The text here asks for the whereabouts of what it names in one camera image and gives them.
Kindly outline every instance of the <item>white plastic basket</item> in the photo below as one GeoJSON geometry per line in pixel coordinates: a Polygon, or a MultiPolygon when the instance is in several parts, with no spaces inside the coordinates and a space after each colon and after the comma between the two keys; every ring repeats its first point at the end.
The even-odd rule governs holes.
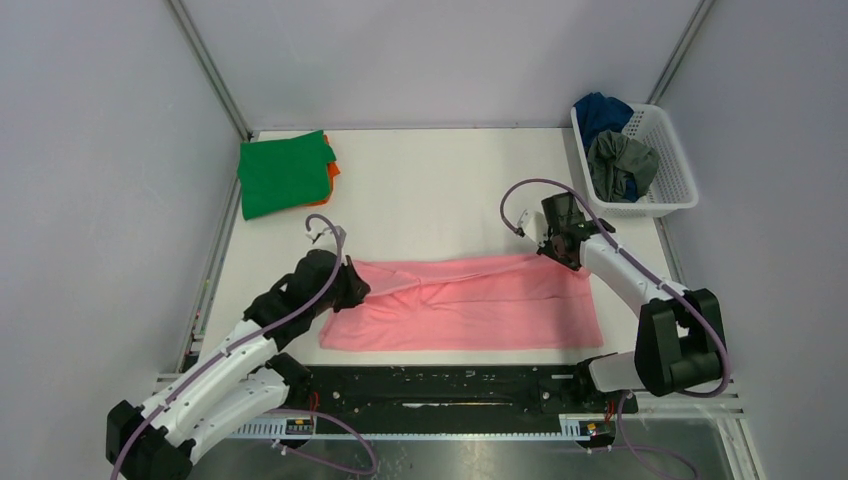
{"type": "Polygon", "coordinates": [[[683,153],[680,141],[677,140],[668,115],[654,105],[628,105],[633,109],[633,117],[621,133],[653,147],[660,154],[657,176],[654,177],[647,195],[635,203],[604,202],[595,195],[580,127],[577,125],[577,110],[571,109],[577,151],[580,152],[580,165],[583,167],[586,193],[592,210],[598,215],[613,217],[662,217],[675,210],[697,205],[698,191],[689,169],[689,161],[683,153]]]}

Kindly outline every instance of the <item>white wall panel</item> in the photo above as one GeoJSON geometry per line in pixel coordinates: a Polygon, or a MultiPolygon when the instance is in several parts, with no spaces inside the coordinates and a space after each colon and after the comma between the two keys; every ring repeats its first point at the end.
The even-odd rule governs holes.
{"type": "Polygon", "coordinates": [[[848,472],[846,20],[843,0],[716,2],[662,102],[701,193],[670,230],[719,296],[771,480],[848,472]]]}
{"type": "Polygon", "coordinates": [[[186,0],[254,129],[557,126],[645,101],[697,0],[186,0]]]}
{"type": "Polygon", "coordinates": [[[0,6],[0,478],[105,480],[173,363],[238,137],[163,1],[0,6]]]}

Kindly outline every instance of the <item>cable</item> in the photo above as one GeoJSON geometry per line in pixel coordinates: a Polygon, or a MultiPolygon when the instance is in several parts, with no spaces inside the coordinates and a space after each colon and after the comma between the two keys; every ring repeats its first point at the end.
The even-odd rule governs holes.
{"type": "MultiPolygon", "coordinates": [[[[639,270],[640,273],[642,273],[643,275],[648,277],[648,279],[651,280],[658,288],[661,288],[664,292],[671,295],[672,298],[674,298],[681,305],[683,305],[683,308],[685,308],[686,311],[689,312],[695,318],[695,320],[697,320],[697,322],[701,325],[701,327],[703,327],[704,330],[707,332],[707,335],[709,335],[710,339],[715,343],[716,348],[718,349],[718,356],[719,356],[719,359],[721,361],[721,383],[719,383],[719,385],[715,389],[713,389],[710,392],[706,392],[706,393],[692,392],[692,391],[689,391],[689,390],[683,390],[680,393],[682,393],[684,395],[688,395],[690,397],[695,397],[695,398],[710,398],[710,397],[715,397],[717,395],[720,395],[722,392],[724,392],[725,389],[727,389],[727,385],[730,383],[730,359],[728,358],[728,355],[727,355],[727,348],[725,348],[724,343],[721,341],[721,339],[718,336],[718,333],[716,333],[715,329],[713,329],[712,326],[710,326],[710,324],[707,322],[707,319],[705,319],[704,316],[701,315],[701,312],[699,312],[697,309],[695,309],[695,307],[692,306],[691,303],[689,303],[685,298],[683,298],[683,295],[681,295],[676,290],[674,290],[673,288],[666,285],[665,282],[663,282],[663,280],[661,278],[659,278],[658,276],[654,275],[654,273],[651,272],[651,270],[648,269],[648,267],[643,265],[641,262],[639,262],[639,260],[636,259],[636,257],[634,257],[632,254],[630,254],[630,252],[628,252],[623,247],[621,247],[621,245],[619,245],[619,243],[615,240],[615,238],[613,238],[613,236],[610,234],[610,232],[608,232],[607,229],[604,227],[604,224],[601,223],[598,216],[595,215],[595,212],[592,211],[592,208],[589,206],[589,203],[586,202],[586,200],[579,193],[577,193],[573,188],[565,185],[564,183],[560,183],[560,182],[557,182],[555,180],[549,180],[549,179],[546,179],[546,178],[529,178],[527,180],[522,180],[522,181],[516,183],[515,185],[510,187],[509,190],[506,191],[503,198],[501,199],[500,213],[501,213],[501,220],[503,221],[504,225],[506,225],[507,228],[509,228],[516,235],[523,236],[524,232],[522,232],[520,228],[517,228],[515,225],[513,225],[506,218],[506,213],[504,212],[504,206],[506,205],[507,198],[509,198],[509,196],[512,194],[512,192],[514,192],[518,187],[520,187],[522,185],[526,185],[528,183],[545,183],[545,184],[548,184],[548,185],[553,185],[553,186],[556,186],[556,187],[560,187],[563,190],[567,191],[568,193],[574,195],[574,198],[576,198],[577,201],[580,202],[580,205],[583,206],[586,213],[589,215],[589,217],[591,217],[592,222],[595,224],[595,226],[598,227],[598,230],[600,230],[601,235],[604,237],[604,239],[606,239],[606,241],[613,248],[615,248],[616,251],[618,251],[618,253],[620,253],[622,257],[627,259],[627,261],[630,262],[630,264],[633,265],[634,268],[636,268],[637,270],[639,270]]],[[[653,465],[648,463],[648,461],[645,460],[645,458],[642,457],[639,454],[639,452],[640,451],[642,451],[642,452],[653,452],[653,453],[660,453],[660,454],[668,455],[672,458],[677,459],[679,462],[683,463],[684,465],[686,465],[687,467],[689,467],[692,470],[692,473],[694,474],[694,477],[693,477],[692,480],[699,480],[701,478],[701,474],[700,474],[700,472],[698,472],[698,469],[695,467],[695,465],[691,461],[687,460],[685,457],[683,457],[679,453],[673,452],[671,450],[666,450],[664,448],[649,447],[649,446],[646,446],[646,445],[633,445],[632,443],[630,443],[630,439],[627,438],[627,433],[626,433],[625,428],[624,428],[623,412],[624,412],[624,402],[632,394],[633,394],[633,392],[630,392],[630,391],[624,392],[624,394],[621,397],[621,400],[618,402],[618,409],[617,409],[617,412],[616,412],[616,425],[618,426],[618,430],[621,432],[621,438],[624,440],[625,445],[624,446],[611,447],[610,450],[619,450],[619,449],[625,449],[626,448],[626,449],[630,450],[630,452],[633,454],[634,457],[636,457],[636,460],[638,460],[639,463],[642,464],[642,466],[644,466],[645,468],[647,468],[648,470],[650,470],[651,472],[653,472],[655,475],[659,476],[660,478],[664,478],[664,479],[667,479],[667,480],[683,480],[680,477],[671,476],[671,475],[659,470],[658,468],[654,467],[653,465]]]]}
{"type": "Polygon", "coordinates": [[[320,463],[321,465],[326,465],[328,467],[335,468],[336,470],[341,470],[343,472],[350,473],[350,474],[353,474],[353,475],[373,475],[373,474],[377,473],[377,455],[374,453],[374,449],[371,447],[371,445],[368,443],[367,440],[362,438],[362,435],[360,435],[359,432],[357,432],[356,430],[353,429],[353,427],[351,427],[350,425],[346,424],[345,422],[339,420],[338,418],[333,417],[332,415],[327,415],[326,413],[321,413],[321,412],[317,412],[317,411],[308,412],[306,410],[293,410],[293,409],[288,409],[288,408],[278,408],[278,409],[274,409],[274,410],[269,410],[268,413],[282,413],[282,414],[286,414],[286,415],[315,415],[316,417],[323,418],[324,420],[329,420],[330,422],[335,423],[336,425],[340,426],[345,431],[347,431],[349,434],[353,435],[356,438],[356,440],[360,444],[362,444],[363,447],[365,447],[365,451],[368,453],[368,456],[371,458],[371,468],[368,469],[368,470],[358,470],[358,469],[355,469],[355,468],[351,468],[351,467],[342,465],[340,463],[335,463],[335,462],[332,462],[330,460],[326,460],[326,459],[323,459],[321,457],[317,457],[315,455],[312,455],[312,454],[309,454],[309,453],[306,453],[306,452],[301,452],[300,450],[296,450],[296,449],[293,449],[293,448],[285,449],[284,453],[292,453],[294,455],[297,455],[298,457],[305,458],[307,460],[311,460],[313,462],[320,463]]]}
{"type": "Polygon", "coordinates": [[[642,263],[639,262],[636,257],[631,255],[630,252],[621,247],[619,243],[615,240],[615,238],[613,238],[613,236],[610,234],[610,232],[608,232],[607,229],[604,227],[604,224],[601,223],[601,220],[598,218],[598,216],[595,215],[595,212],[592,211],[592,208],[589,206],[589,203],[586,202],[586,200],[582,196],[580,196],[580,194],[577,193],[573,188],[569,187],[568,185],[565,185],[564,183],[557,182],[556,180],[548,180],[547,178],[528,178],[527,180],[522,180],[516,183],[515,185],[510,187],[509,190],[506,191],[503,198],[501,199],[501,220],[504,222],[507,228],[512,230],[513,233],[515,233],[516,235],[522,235],[523,233],[521,229],[517,228],[515,225],[510,223],[510,221],[506,218],[506,214],[504,213],[504,205],[506,205],[506,200],[507,198],[509,198],[513,191],[515,191],[518,187],[526,185],[528,183],[546,183],[548,185],[554,185],[574,195],[574,198],[576,198],[577,201],[580,202],[580,204],[586,210],[586,213],[589,214],[589,217],[592,218],[592,222],[594,222],[595,226],[598,227],[598,230],[600,230],[601,235],[604,237],[604,239],[606,239],[606,241],[613,248],[615,248],[618,253],[621,254],[622,257],[627,259],[627,261],[630,262],[630,264],[633,265],[634,268],[636,268],[637,270],[639,270],[640,273],[648,277],[648,279],[651,280],[658,288],[662,288],[664,292],[671,295],[672,298],[674,298],[681,305],[683,305],[683,308],[685,308],[686,311],[689,312],[695,318],[695,320],[697,320],[701,327],[703,327],[704,330],[707,332],[707,335],[709,335],[713,343],[715,343],[716,348],[718,349],[718,357],[721,361],[721,383],[711,392],[701,393],[683,390],[680,393],[696,398],[711,398],[720,395],[722,392],[724,392],[725,389],[727,389],[727,385],[730,383],[730,359],[727,356],[727,349],[724,346],[724,342],[721,341],[718,336],[718,333],[716,333],[715,329],[710,326],[710,324],[707,322],[707,319],[705,319],[704,316],[701,315],[701,312],[699,312],[694,306],[692,306],[691,303],[689,303],[685,298],[683,298],[683,295],[678,293],[677,290],[666,285],[665,282],[658,276],[654,275],[654,273],[650,269],[648,269],[648,267],[642,265],[642,263]]]}
{"type": "MultiPolygon", "coordinates": [[[[341,268],[342,246],[344,245],[344,239],[339,234],[339,231],[338,231],[338,229],[336,229],[336,226],[333,225],[333,223],[327,217],[325,217],[321,214],[318,214],[318,213],[313,213],[313,214],[310,214],[309,216],[306,217],[306,229],[307,230],[310,230],[309,225],[312,222],[312,220],[314,220],[314,219],[318,219],[318,220],[321,220],[322,222],[326,223],[328,228],[330,229],[330,232],[332,232],[333,237],[335,237],[335,239],[336,239],[336,263],[333,265],[333,271],[330,273],[330,277],[327,278],[327,282],[324,283],[324,286],[321,287],[320,290],[318,290],[318,293],[316,293],[315,296],[310,298],[309,301],[307,301],[306,303],[301,305],[300,308],[298,308],[297,310],[289,313],[285,317],[283,317],[283,318],[277,320],[276,322],[266,326],[265,328],[262,328],[261,330],[257,330],[255,332],[248,334],[248,335],[245,335],[244,337],[242,337],[242,338],[234,341],[233,343],[231,343],[226,348],[226,352],[227,352],[226,355],[223,352],[218,352],[215,355],[212,355],[208,360],[204,360],[203,364],[198,366],[197,370],[192,372],[192,374],[189,375],[185,379],[185,381],[183,381],[177,388],[174,389],[173,392],[171,392],[170,395],[168,395],[165,398],[165,405],[170,405],[171,403],[173,403],[174,400],[176,400],[177,397],[182,392],[185,391],[185,389],[187,389],[201,375],[203,375],[210,368],[212,368],[212,366],[215,365],[219,360],[229,356],[229,354],[232,353],[233,350],[237,349],[238,347],[244,345],[245,343],[253,340],[254,338],[256,338],[260,335],[264,335],[265,333],[269,332],[270,330],[273,330],[273,329],[279,327],[280,325],[292,320],[293,318],[296,318],[298,315],[300,315],[301,313],[305,312],[307,309],[312,307],[312,305],[314,305],[325,293],[327,293],[327,290],[330,289],[330,286],[333,284],[333,281],[336,279],[336,275],[338,275],[339,269],[341,268]]],[[[138,437],[141,436],[141,433],[144,431],[144,429],[147,428],[147,426],[150,425],[153,422],[153,420],[155,420],[156,417],[158,417],[159,414],[161,414],[164,410],[165,410],[164,405],[159,405],[158,407],[153,409],[153,411],[150,412],[150,415],[148,415],[147,418],[145,418],[144,421],[141,422],[141,424],[138,426],[138,428],[136,428],[135,431],[129,436],[129,438],[127,439],[127,442],[124,443],[124,446],[121,448],[120,453],[118,453],[118,458],[115,459],[115,465],[112,468],[112,474],[109,476],[109,480],[118,480],[118,476],[121,473],[121,467],[123,466],[124,460],[126,460],[127,454],[129,453],[130,449],[135,444],[135,442],[138,440],[138,437]]]]}
{"type": "Polygon", "coordinates": [[[621,439],[624,440],[624,445],[618,446],[618,447],[612,447],[613,450],[625,449],[625,448],[630,450],[630,452],[633,454],[633,456],[636,457],[636,460],[639,460],[639,463],[641,463],[643,467],[647,468],[648,470],[653,472],[654,475],[656,475],[660,478],[664,478],[666,480],[700,480],[701,472],[698,471],[698,468],[695,467],[695,464],[693,464],[691,461],[687,460],[686,457],[684,457],[683,455],[681,455],[677,452],[671,451],[671,450],[666,450],[665,448],[649,447],[647,445],[633,445],[632,443],[630,443],[630,439],[627,438],[627,432],[624,429],[624,421],[622,419],[622,416],[624,414],[624,402],[631,395],[633,395],[633,392],[630,392],[630,391],[624,392],[621,395],[621,400],[618,402],[618,410],[616,411],[615,425],[616,425],[616,427],[618,427],[619,433],[621,433],[621,439]],[[672,475],[669,475],[669,474],[663,472],[662,470],[658,469],[657,467],[651,465],[647,460],[645,460],[645,458],[643,456],[639,455],[639,451],[653,452],[653,453],[660,453],[660,454],[663,454],[663,455],[668,455],[669,457],[672,457],[672,458],[676,459],[677,461],[679,461],[680,463],[689,467],[689,469],[692,470],[693,477],[691,479],[687,479],[687,478],[674,477],[672,475]]]}
{"type": "Polygon", "coordinates": [[[607,403],[607,411],[604,413],[604,423],[609,425],[609,421],[612,420],[613,415],[615,415],[615,402],[610,400],[607,403]]]}
{"type": "MultiPolygon", "coordinates": [[[[318,406],[321,405],[319,401],[318,392],[312,392],[309,394],[309,411],[314,412],[318,410],[318,406]]],[[[316,433],[315,429],[315,415],[309,416],[309,421],[312,422],[312,433],[316,433]]]]}

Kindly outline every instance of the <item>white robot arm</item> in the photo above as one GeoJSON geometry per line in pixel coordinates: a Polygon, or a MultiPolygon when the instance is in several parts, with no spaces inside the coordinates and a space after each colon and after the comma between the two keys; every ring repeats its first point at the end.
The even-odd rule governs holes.
{"type": "Polygon", "coordinates": [[[234,430],[284,403],[303,400],[304,392],[295,390],[308,373],[280,352],[309,330],[316,316],[330,308],[353,308],[369,291],[349,259],[345,264],[336,254],[310,250],[294,273],[256,297],[215,351],[140,406],[125,400],[109,412],[107,459],[115,464],[129,443],[121,466],[128,480],[186,478],[234,430]]]}
{"type": "Polygon", "coordinates": [[[543,200],[542,209],[525,212],[516,233],[533,240],[537,253],[600,277],[639,318],[634,351],[584,362],[597,392],[647,389],[662,396],[722,378],[724,334],[715,295],[660,278],[623,247],[611,225],[599,219],[602,230],[587,221],[571,193],[543,200]],[[688,333],[679,336],[678,327],[688,333]]]}

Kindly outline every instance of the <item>white tabletop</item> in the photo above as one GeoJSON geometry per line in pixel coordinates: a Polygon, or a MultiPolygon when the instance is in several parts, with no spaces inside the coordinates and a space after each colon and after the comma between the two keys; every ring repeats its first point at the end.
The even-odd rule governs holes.
{"type": "MultiPolygon", "coordinates": [[[[263,132],[259,141],[298,132],[263,132]]],[[[310,249],[304,219],[320,212],[348,233],[344,253],[361,260],[436,261],[481,255],[533,252],[527,239],[501,223],[503,193],[519,180],[545,177],[585,190],[574,161],[571,129],[355,130],[327,132],[341,169],[329,204],[304,207],[245,222],[239,211],[206,327],[202,353],[213,351],[244,309],[310,249]]],[[[559,193],[527,185],[512,195],[507,216],[541,210],[540,201],[559,193]]],[[[669,276],[652,219],[608,218],[628,250],[669,276]]],[[[597,349],[519,351],[418,351],[352,353],[325,350],[318,332],[326,315],[286,351],[305,365],[550,364],[574,363],[633,350],[636,317],[599,278],[592,296],[605,344],[597,349]]]]}

